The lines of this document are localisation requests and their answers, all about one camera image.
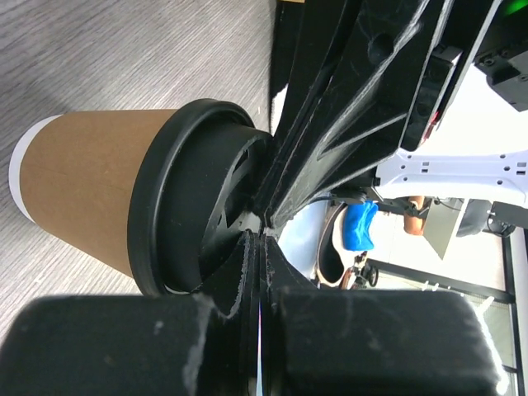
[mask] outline paper coffee cup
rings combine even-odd
[[[12,155],[16,205],[47,232],[132,276],[130,197],[149,145],[174,112],[85,111],[42,120]]]

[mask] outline blue cloth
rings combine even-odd
[[[377,204],[371,201],[367,201],[363,205],[348,206],[342,230],[343,246],[346,250],[363,252],[374,248],[369,229],[377,212]]]

